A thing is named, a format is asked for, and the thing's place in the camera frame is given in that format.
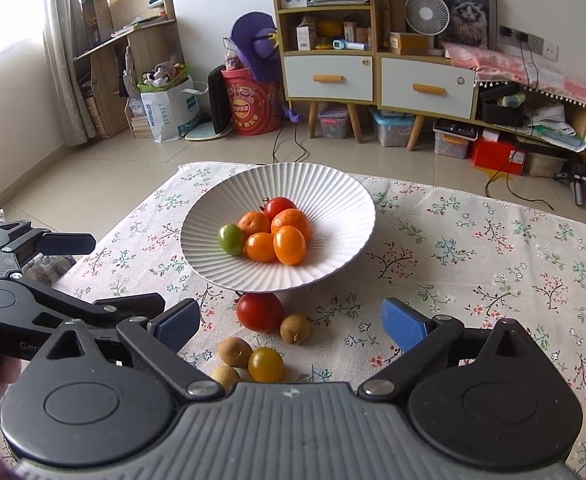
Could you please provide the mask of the wooden bookshelf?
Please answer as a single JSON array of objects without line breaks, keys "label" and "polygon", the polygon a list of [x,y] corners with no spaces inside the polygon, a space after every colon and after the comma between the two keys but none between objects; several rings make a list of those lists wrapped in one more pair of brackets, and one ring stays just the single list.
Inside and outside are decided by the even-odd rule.
[{"label": "wooden bookshelf", "polygon": [[133,80],[161,62],[183,61],[172,0],[80,0],[87,47],[74,58],[76,76],[96,134],[129,128],[125,72]]}]

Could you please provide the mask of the framed cat picture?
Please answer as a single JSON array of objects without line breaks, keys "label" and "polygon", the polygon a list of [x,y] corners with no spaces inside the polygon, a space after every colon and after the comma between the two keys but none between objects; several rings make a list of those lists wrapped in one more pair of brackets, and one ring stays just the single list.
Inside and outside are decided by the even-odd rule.
[{"label": "framed cat picture", "polygon": [[446,30],[438,42],[494,50],[497,45],[497,0],[442,0],[449,10]]}]

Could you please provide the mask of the white desk fan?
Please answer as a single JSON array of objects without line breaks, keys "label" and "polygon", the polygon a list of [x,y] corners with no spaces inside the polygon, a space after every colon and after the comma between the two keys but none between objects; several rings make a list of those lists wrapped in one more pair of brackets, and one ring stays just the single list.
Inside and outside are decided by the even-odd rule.
[{"label": "white desk fan", "polygon": [[418,34],[415,40],[409,41],[409,54],[444,55],[443,48],[431,48],[427,40],[427,37],[441,35],[449,26],[450,11],[444,0],[406,0],[404,16]]}]

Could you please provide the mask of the green plum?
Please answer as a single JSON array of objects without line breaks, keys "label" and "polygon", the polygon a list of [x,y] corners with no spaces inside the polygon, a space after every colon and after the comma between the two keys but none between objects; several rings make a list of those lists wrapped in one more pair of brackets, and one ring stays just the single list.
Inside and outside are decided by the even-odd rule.
[{"label": "green plum", "polygon": [[220,248],[228,255],[239,256],[244,252],[245,235],[234,223],[227,223],[218,230]]}]

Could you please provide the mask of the wooden cabinet drawer unit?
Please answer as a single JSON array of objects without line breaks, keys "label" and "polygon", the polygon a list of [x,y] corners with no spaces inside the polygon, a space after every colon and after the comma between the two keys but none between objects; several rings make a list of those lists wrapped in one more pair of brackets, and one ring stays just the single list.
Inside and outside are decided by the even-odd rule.
[{"label": "wooden cabinet drawer unit", "polygon": [[343,107],[357,142],[359,108],[376,103],[381,0],[273,0],[286,104],[308,105],[308,136],[322,107]]},{"label": "wooden cabinet drawer unit", "polygon": [[376,102],[381,110],[414,116],[407,150],[418,142],[425,118],[468,122],[476,107],[476,73],[452,66],[446,58],[378,53]]}]

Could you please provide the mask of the yellow cherry tomato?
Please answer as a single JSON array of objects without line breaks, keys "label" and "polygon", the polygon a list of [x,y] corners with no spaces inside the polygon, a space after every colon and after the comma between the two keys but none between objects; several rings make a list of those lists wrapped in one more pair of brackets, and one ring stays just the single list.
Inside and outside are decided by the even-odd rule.
[{"label": "yellow cherry tomato", "polygon": [[279,352],[260,347],[250,355],[248,371],[254,382],[280,382],[285,375],[285,365]]}]

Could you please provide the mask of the wooden cabinet right drawer unit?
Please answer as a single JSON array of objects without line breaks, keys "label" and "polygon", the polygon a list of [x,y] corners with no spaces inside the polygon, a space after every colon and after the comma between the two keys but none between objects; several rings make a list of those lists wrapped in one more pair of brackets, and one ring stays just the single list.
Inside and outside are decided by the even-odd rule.
[{"label": "wooden cabinet right drawer unit", "polygon": [[418,142],[425,118],[468,122],[476,107],[476,73],[452,66],[446,58],[378,53],[376,102],[381,110],[414,116],[407,150]]}]

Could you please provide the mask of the white paper bag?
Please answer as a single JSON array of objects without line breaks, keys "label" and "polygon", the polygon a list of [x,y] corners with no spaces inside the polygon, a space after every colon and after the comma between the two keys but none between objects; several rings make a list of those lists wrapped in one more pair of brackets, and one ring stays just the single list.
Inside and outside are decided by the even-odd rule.
[{"label": "white paper bag", "polygon": [[198,98],[208,92],[208,84],[186,78],[165,91],[142,92],[141,100],[153,140],[164,143],[183,139],[202,120]]}]

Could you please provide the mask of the red tomato with stem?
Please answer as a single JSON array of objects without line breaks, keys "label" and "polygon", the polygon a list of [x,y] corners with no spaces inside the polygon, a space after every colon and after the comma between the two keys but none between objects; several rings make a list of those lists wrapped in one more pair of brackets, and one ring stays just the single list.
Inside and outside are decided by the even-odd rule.
[{"label": "red tomato with stem", "polygon": [[272,221],[276,216],[287,209],[295,209],[296,205],[286,197],[279,196],[266,200],[261,206],[261,211]]}]

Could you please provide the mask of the orange tangerine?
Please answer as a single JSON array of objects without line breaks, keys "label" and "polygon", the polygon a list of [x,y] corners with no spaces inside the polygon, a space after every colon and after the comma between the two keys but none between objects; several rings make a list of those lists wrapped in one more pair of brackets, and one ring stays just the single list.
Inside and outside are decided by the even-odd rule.
[{"label": "orange tangerine", "polygon": [[305,237],[306,243],[309,244],[311,242],[314,230],[312,229],[310,220],[301,210],[295,208],[280,212],[276,218],[271,221],[271,233],[276,234],[276,232],[284,226],[292,226],[293,228],[298,229]]},{"label": "orange tangerine", "polygon": [[245,238],[257,233],[269,233],[271,220],[262,211],[249,211],[236,222]]}]

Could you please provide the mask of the orange oval tomato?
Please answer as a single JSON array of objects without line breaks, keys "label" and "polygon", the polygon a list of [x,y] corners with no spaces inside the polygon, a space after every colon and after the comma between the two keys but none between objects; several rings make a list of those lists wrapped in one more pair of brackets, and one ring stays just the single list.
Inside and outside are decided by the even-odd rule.
[{"label": "orange oval tomato", "polygon": [[273,250],[280,263],[297,266],[306,257],[306,238],[294,226],[282,226],[273,235]]}]

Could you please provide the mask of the floral tablecloth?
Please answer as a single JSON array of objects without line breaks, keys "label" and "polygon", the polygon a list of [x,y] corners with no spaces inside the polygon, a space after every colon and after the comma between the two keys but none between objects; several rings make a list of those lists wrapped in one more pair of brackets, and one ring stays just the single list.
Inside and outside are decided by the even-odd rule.
[{"label": "floral tablecloth", "polygon": [[381,304],[397,297],[426,314],[471,327],[516,318],[572,388],[584,410],[568,463],[586,477],[586,224],[477,195],[366,177],[376,223],[369,244],[343,271],[282,297],[308,318],[306,344],[244,330],[235,296],[208,284],[186,263],[186,214],[216,184],[242,171],[230,162],[182,166],[77,262],[58,289],[83,300],[158,292],[167,304],[192,297],[201,327],[182,356],[210,372],[217,349],[235,336],[279,350],[294,382],[352,384],[396,361]]}]

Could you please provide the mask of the brown longan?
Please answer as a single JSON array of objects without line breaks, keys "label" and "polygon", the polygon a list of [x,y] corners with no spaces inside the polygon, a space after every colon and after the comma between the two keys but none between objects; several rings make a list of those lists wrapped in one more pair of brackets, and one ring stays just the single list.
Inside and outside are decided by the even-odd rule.
[{"label": "brown longan", "polygon": [[287,315],[280,325],[280,336],[287,344],[303,344],[310,334],[309,321],[299,313]]},{"label": "brown longan", "polygon": [[216,367],[209,373],[209,377],[215,382],[218,382],[219,385],[222,385],[225,393],[230,393],[235,385],[242,380],[236,369],[227,364]]},{"label": "brown longan", "polygon": [[217,352],[224,364],[247,370],[253,348],[242,338],[228,337],[220,342]]}]

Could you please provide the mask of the small orange tomato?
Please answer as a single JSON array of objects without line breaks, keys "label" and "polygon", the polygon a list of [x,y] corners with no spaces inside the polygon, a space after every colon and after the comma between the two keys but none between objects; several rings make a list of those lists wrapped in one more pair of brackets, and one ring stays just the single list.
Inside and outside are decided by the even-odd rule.
[{"label": "small orange tomato", "polygon": [[245,243],[245,252],[248,258],[260,263],[268,263],[276,258],[273,246],[273,236],[267,232],[257,232],[248,237]]}]

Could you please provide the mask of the large red tomato by plate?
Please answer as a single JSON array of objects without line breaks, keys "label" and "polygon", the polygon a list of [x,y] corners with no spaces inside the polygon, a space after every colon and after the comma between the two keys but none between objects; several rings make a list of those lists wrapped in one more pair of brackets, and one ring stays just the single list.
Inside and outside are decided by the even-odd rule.
[{"label": "large red tomato by plate", "polygon": [[284,319],[284,309],[275,294],[254,294],[248,292],[235,305],[238,322],[248,330],[257,333],[272,333]]}]

